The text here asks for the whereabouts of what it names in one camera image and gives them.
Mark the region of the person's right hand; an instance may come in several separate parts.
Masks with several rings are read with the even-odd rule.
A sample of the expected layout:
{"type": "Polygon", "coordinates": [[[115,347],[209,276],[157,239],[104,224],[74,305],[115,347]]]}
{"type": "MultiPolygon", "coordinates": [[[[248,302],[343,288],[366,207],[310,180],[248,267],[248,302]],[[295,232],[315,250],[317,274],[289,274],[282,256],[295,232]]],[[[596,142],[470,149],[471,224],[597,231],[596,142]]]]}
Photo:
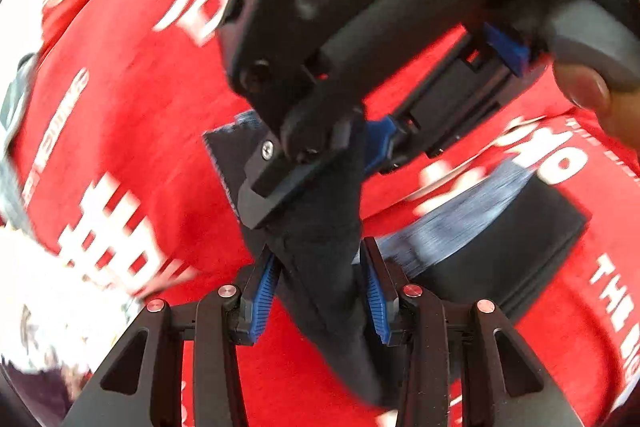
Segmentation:
{"type": "Polygon", "coordinates": [[[567,100],[596,115],[600,127],[612,138],[638,152],[639,92],[615,92],[593,69],[579,64],[553,64],[555,82],[567,100]]]}

